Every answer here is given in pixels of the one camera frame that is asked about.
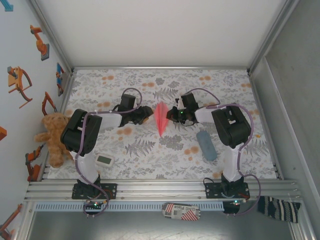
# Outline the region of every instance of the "teddy bear arm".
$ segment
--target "teddy bear arm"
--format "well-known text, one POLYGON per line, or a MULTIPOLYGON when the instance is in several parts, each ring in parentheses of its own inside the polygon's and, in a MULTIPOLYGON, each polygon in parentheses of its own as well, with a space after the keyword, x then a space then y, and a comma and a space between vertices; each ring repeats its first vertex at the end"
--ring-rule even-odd
POLYGON ((39 142, 47 142, 50 139, 50 135, 48 132, 39 133, 34 136, 34 141, 39 142))

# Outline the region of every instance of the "floral patterned surface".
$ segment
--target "floral patterned surface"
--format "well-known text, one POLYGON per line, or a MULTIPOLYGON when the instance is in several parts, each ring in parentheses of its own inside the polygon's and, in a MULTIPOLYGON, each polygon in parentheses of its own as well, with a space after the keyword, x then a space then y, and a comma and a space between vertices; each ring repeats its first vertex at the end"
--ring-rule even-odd
MULTIPOLYGON (((78 70, 65 114, 75 109, 105 111, 120 103, 121 93, 128 87, 142 92, 142 105, 153 109, 161 101, 171 109, 175 98, 194 88, 212 91, 222 104, 238 103, 246 107, 254 119, 254 136, 242 153, 243 173, 258 178, 274 179, 273 163, 267 147, 247 72, 245 70, 204 69, 96 69, 78 70)), ((134 91, 129 94, 138 96, 134 91)), ((199 106, 213 104, 215 99, 204 91, 194 91, 199 106)), ((101 130, 94 154, 115 157, 112 168, 98 167, 103 179, 203 179, 220 178, 224 169, 224 146, 212 123, 182 126, 169 122, 159 137, 154 115, 142 125, 101 130), (196 134, 210 133, 218 158, 204 159, 196 134)), ((51 168, 49 179, 76 179, 74 163, 51 168)))

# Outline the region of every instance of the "teddy bear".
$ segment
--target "teddy bear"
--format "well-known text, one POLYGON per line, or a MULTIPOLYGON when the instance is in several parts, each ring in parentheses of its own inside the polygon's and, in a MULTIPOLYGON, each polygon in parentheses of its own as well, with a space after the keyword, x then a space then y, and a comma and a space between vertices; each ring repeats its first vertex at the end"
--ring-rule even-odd
POLYGON ((34 136, 35 142, 46 142, 49 151, 49 164, 53 168, 59 168, 64 164, 64 154, 70 160, 73 160, 66 146, 61 143, 60 136, 64 131, 69 118, 60 112, 55 112, 44 116, 41 122, 47 129, 47 132, 39 133, 34 136))

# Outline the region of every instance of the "aluminum frame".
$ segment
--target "aluminum frame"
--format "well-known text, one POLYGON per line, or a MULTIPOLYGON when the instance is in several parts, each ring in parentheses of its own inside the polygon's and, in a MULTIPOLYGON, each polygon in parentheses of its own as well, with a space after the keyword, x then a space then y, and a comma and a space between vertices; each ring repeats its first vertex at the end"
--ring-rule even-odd
MULTIPOLYGON (((67 56, 64 54, 61 44, 55 37, 53 30, 50 28, 50 24, 46 20, 41 7, 38 5, 37 0, 26 0, 29 3, 31 10, 40 22, 43 31, 47 34, 49 41, 53 44, 57 50, 57 54, 62 59, 67 70, 72 71, 73 66, 67 56)), ((260 49, 258 50, 256 57, 250 65, 250 72, 252 72, 260 59, 264 57, 278 33, 289 18, 290 13, 294 10, 299 0, 286 0, 282 10, 269 31, 267 37, 263 41, 260 49)), ((111 67, 76 67, 78 69, 243 69, 244 67, 210 67, 210 66, 111 66, 111 67)), ((74 77, 68 81, 67 90, 65 91, 63 102, 61 105, 61 112, 64 112, 70 90, 72 88, 74 77)), ((259 97, 255 94, 258 108, 261 109, 259 97)), ((272 143, 270 132, 266 124, 264 115, 262 114, 263 129, 266 133, 268 141, 272 143)), ((273 144, 271 144, 270 150, 273 152, 272 159, 275 159, 275 163, 278 162, 277 155, 275 154, 273 144)), ((39 174, 39 181, 45 177, 43 176, 46 164, 44 163, 41 173, 39 174)), ((14 239, 26 240, 28 238, 29 229, 32 227, 34 210, 38 201, 74 201, 71 199, 71 189, 75 180, 50 180, 43 179, 41 182, 31 182, 24 199, 23 221, 20 226, 19 232, 14 239)), ((200 180, 102 180, 103 183, 118 183, 117 199, 113 201, 212 201, 212 199, 206 199, 206 193, 203 183, 200 180)), ((246 179, 249 184, 252 200, 256 199, 258 194, 258 184, 253 179, 246 179)), ((295 181, 291 180, 279 180, 279 179, 262 179, 261 180, 262 194, 273 196, 280 199, 299 200, 302 202, 302 207, 299 211, 299 224, 289 223, 292 238, 294 239, 315 239, 315 235, 311 228, 311 223, 303 204, 303 200, 295 181)))

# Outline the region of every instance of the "small white device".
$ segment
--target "small white device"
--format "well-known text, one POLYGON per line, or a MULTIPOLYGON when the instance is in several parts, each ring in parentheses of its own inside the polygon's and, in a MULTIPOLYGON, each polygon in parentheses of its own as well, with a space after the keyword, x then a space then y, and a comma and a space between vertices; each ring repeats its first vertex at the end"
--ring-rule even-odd
POLYGON ((97 155, 95 159, 95 163, 98 166, 101 166, 104 168, 111 168, 114 162, 115 162, 115 158, 113 156, 100 154, 100 153, 97 155))

